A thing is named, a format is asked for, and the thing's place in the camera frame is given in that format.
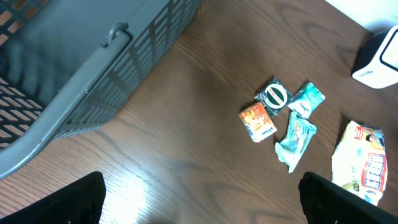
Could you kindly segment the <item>teal white drink carton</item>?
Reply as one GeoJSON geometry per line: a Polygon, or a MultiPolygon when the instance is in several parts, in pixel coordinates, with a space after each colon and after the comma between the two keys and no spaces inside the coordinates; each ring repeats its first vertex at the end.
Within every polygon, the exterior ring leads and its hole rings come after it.
{"type": "Polygon", "coordinates": [[[325,98],[325,95],[312,82],[309,82],[296,93],[288,107],[299,117],[309,119],[312,112],[325,98]]]}

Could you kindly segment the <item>white blue snack bag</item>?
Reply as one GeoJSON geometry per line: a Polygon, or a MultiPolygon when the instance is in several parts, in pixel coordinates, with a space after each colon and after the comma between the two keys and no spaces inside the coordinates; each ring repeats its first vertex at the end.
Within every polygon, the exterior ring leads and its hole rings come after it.
{"type": "Polygon", "coordinates": [[[331,158],[331,181],[376,206],[387,184],[385,146],[381,129],[350,121],[331,158]]]}

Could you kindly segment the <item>orange juice carton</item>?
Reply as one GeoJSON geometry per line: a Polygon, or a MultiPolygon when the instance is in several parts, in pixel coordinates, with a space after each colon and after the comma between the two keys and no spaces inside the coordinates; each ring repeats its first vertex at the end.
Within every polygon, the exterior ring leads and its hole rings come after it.
{"type": "Polygon", "coordinates": [[[239,118],[254,142],[261,142],[277,131],[275,124],[261,102],[242,110],[239,113],[239,118]]]}

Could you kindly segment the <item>dark green round-label packet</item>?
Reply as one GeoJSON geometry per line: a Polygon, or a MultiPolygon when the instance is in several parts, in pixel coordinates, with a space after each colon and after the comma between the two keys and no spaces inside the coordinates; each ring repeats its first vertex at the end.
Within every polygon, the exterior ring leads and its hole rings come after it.
{"type": "Polygon", "coordinates": [[[264,105],[270,116],[278,115],[279,112],[290,103],[292,98],[293,96],[290,92],[276,77],[266,83],[254,95],[254,99],[264,105]]]}

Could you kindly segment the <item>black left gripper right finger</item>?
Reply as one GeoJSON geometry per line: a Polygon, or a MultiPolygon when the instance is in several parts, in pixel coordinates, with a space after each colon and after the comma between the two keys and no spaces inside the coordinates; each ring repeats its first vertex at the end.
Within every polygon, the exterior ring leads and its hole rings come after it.
{"type": "Polygon", "coordinates": [[[366,202],[314,172],[299,182],[300,203],[309,224],[388,224],[397,217],[366,202]]]}

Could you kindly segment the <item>teal snack packet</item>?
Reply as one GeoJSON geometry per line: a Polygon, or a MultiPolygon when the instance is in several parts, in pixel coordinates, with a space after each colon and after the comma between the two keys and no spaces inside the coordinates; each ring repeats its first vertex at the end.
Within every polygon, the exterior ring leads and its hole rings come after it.
{"type": "Polygon", "coordinates": [[[274,146],[278,159],[288,166],[289,173],[294,171],[316,133],[317,127],[314,124],[298,117],[296,112],[291,112],[285,138],[274,146]]]}

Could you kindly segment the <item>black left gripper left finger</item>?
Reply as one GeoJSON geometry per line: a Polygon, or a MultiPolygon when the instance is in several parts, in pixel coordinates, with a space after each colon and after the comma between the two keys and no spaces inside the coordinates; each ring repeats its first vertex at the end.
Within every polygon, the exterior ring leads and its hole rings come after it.
{"type": "Polygon", "coordinates": [[[103,175],[94,171],[32,205],[1,218],[1,223],[98,224],[105,196],[103,175]]]}

